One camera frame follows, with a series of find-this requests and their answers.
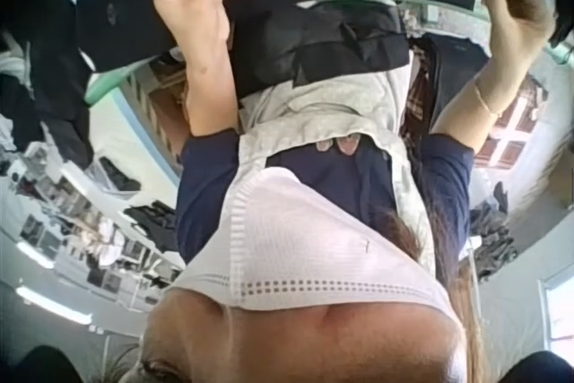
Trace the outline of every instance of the brown hair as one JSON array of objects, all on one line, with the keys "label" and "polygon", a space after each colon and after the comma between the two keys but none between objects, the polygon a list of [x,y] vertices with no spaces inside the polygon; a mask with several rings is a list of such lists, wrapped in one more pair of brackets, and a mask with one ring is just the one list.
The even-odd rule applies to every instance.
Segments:
[{"label": "brown hair", "polygon": [[[467,382],[487,383],[488,372],[483,351],[480,321],[473,306],[473,278],[468,260],[458,263],[457,256],[450,250],[453,239],[444,228],[444,218],[437,208],[428,209],[430,227],[435,241],[437,278],[445,286],[458,318],[461,320],[467,340]],[[384,236],[404,251],[411,259],[419,261],[422,247],[416,235],[404,224],[396,213],[383,212],[379,218],[383,223]]]}]

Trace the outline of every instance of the fluorescent light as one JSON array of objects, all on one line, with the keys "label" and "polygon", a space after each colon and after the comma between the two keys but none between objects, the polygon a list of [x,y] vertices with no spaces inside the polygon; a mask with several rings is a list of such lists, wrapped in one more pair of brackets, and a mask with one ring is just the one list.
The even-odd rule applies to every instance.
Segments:
[{"label": "fluorescent light", "polygon": [[22,296],[25,300],[42,307],[50,313],[57,314],[61,318],[67,318],[68,320],[72,320],[80,325],[89,325],[91,323],[91,314],[83,314],[79,311],[69,309],[68,307],[46,298],[25,286],[21,286],[16,289],[16,293]]},{"label": "fluorescent light", "polygon": [[54,261],[42,255],[38,250],[36,250],[33,246],[31,246],[27,242],[20,241],[18,244],[16,244],[16,247],[24,255],[32,259],[38,265],[43,266],[46,269],[54,269]]}]

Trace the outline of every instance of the window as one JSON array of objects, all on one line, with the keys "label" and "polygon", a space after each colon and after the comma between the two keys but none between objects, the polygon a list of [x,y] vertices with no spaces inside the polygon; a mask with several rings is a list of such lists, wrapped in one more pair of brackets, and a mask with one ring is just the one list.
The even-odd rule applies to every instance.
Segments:
[{"label": "window", "polygon": [[574,365],[574,265],[541,283],[546,348]]}]

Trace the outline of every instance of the navy blue long-sleeve shirt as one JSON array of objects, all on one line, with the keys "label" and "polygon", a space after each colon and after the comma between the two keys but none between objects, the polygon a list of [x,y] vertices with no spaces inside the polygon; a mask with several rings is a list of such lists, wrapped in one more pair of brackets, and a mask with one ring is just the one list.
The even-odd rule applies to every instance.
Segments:
[{"label": "navy blue long-sleeve shirt", "polygon": [[[440,209],[458,253],[469,229],[468,185],[473,150],[444,135],[429,135],[419,149],[420,181],[425,203]],[[176,208],[179,254],[188,263],[217,229],[223,198],[239,166],[239,135],[225,130],[215,135],[190,137],[181,154],[183,175]],[[395,210],[390,157],[367,137],[353,156],[336,145],[319,152],[314,144],[280,152],[267,167],[291,170],[301,183],[313,188],[361,222],[378,230],[376,213]]]}]

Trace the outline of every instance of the bracelet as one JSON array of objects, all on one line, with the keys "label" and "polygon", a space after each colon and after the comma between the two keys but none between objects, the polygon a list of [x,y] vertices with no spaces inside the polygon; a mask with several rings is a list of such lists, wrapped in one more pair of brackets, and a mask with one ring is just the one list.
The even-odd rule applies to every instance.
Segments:
[{"label": "bracelet", "polygon": [[481,94],[481,89],[478,88],[478,83],[476,82],[476,80],[474,80],[474,89],[476,90],[476,99],[478,99],[479,102],[481,102],[481,105],[483,105],[483,108],[493,117],[496,118],[500,118],[501,115],[494,112],[492,109],[490,109],[490,107],[486,104],[486,102],[483,99],[483,95]]}]

